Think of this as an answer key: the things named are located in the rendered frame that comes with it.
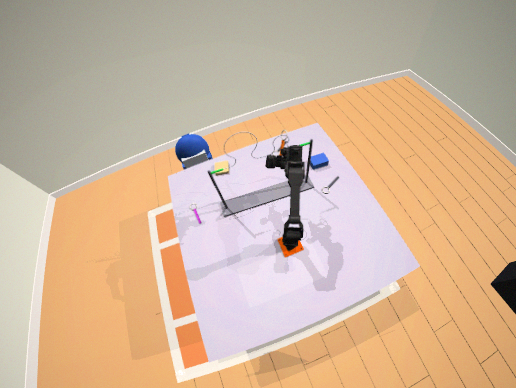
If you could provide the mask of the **blue rectangular block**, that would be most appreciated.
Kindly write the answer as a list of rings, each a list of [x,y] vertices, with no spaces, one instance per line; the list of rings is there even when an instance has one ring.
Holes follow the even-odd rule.
[[[329,159],[325,155],[325,153],[320,153],[311,157],[310,166],[312,169],[319,169],[321,167],[327,166],[329,164]]]

